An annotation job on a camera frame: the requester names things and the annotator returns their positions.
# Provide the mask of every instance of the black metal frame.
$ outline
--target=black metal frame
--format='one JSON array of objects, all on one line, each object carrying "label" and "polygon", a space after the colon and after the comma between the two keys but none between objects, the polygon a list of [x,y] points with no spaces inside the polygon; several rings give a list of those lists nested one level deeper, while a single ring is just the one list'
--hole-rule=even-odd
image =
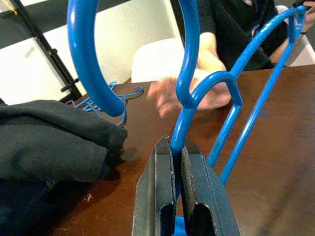
[{"label": "black metal frame", "polygon": [[48,43],[47,39],[43,35],[42,31],[38,28],[35,21],[31,17],[31,15],[26,11],[25,7],[21,3],[20,0],[10,0],[13,7],[16,9],[18,16],[21,17],[26,27],[30,31],[32,37],[35,39],[37,44],[40,46],[41,50],[55,69],[55,71],[60,76],[61,80],[65,84],[65,86],[61,89],[61,92],[66,90],[70,91],[70,94],[61,99],[61,102],[66,102],[69,100],[77,100],[82,96],[79,89],[76,87],[75,83],[79,81],[79,79],[73,79],[63,61],[57,54],[57,50],[53,49]]},{"label": "black metal frame", "polygon": [[178,0],[171,0],[171,5],[173,8],[174,16],[176,19],[179,33],[181,35],[183,45],[185,45],[185,25],[184,25],[184,19],[183,19],[183,13],[182,13],[181,6],[180,6]]}]

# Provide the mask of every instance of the wooden table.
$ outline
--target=wooden table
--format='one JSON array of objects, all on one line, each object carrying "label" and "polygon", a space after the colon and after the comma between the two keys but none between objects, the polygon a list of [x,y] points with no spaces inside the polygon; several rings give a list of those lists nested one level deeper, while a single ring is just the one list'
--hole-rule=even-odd
[{"label": "wooden table", "polygon": [[[257,100],[270,70],[244,72],[239,87],[244,107],[215,171],[225,161]],[[117,94],[133,92],[133,84],[116,87]],[[145,94],[129,101],[128,137],[121,158],[107,180],[96,182],[87,202],[83,197],[74,210],[50,226],[51,236],[131,235],[137,182],[162,136],[171,135],[179,112],[160,119],[155,101]],[[188,139],[205,155],[230,109],[199,111]],[[315,65],[286,68],[252,129],[233,173],[226,184],[235,218],[243,236],[315,235]]]}]

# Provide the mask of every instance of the dark fabric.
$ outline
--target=dark fabric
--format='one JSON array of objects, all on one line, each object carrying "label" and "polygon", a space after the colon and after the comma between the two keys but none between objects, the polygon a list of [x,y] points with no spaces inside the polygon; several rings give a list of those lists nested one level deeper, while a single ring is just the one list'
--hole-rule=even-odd
[{"label": "dark fabric", "polygon": [[47,186],[42,182],[0,179],[0,236],[21,236],[56,206],[43,196]]},{"label": "dark fabric", "polygon": [[0,177],[27,181],[103,177],[126,130],[57,101],[0,106]]},{"label": "dark fabric", "polygon": [[104,178],[127,131],[57,101],[0,99],[0,134],[0,236],[19,236],[58,207],[47,181]]},{"label": "dark fabric", "polygon": [[[212,32],[217,38],[217,53],[227,70],[257,31],[274,16],[277,10],[273,0],[254,0],[249,6],[242,0],[197,0],[200,32]],[[287,38],[287,24],[282,22],[262,43],[245,70],[272,68],[269,56]]]}]

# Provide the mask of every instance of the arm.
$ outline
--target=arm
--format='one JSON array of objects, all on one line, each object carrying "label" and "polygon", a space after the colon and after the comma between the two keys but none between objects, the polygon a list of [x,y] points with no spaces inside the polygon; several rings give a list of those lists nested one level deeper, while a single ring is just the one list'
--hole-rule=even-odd
[{"label": "arm", "polygon": [[[306,1],[304,3],[304,6],[309,6],[311,7],[310,10],[308,10],[305,13],[305,21],[304,21],[304,26],[302,29],[302,32],[307,32],[315,23],[315,11],[314,11],[314,7],[315,7],[315,2],[312,1]],[[281,57],[283,51],[285,50],[285,48],[287,47],[289,43],[289,39],[287,38],[280,47],[278,47],[271,55],[270,55],[270,60],[273,63],[277,63],[279,58]]]},{"label": "arm", "polygon": [[[205,32],[200,36],[198,65],[199,69],[196,69],[190,85],[191,91],[209,74],[225,70],[224,64],[217,55],[217,42],[213,33]],[[177,76],[164,77],[161,81],[152,82],[150,85],[148,98],[156,98],[157,110],[161,117],[182,107],[175,92]],[[226,84],[219,83],[206,94],[198,109],[222,107],[229,103],[230,99],[231,96]]]}]

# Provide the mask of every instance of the hand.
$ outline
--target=hand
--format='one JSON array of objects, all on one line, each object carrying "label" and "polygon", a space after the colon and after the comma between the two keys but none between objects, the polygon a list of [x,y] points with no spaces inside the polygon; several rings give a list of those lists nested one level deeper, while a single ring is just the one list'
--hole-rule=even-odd
[{"label": "hand", "polygon": [[[209,74],[210,71],[197,69],[190,84],[190,92]],[[148,92],[148,98],[157,100],[157,110],[161,118],[175,109],[181,109],[182,104],[176,96],[177,77],[164,77],[159,82],[152,82]],[[215,85],[202,99],[198,109],[209,110],[225,106],[231,100],[226,83]]]},{"label": "hand", "polygon": [[315,2],[306,1],[303,5],[311,7],[311,9],[305,13],[304,27],[302,30],[302,32],[307,32],[315,23]]}]

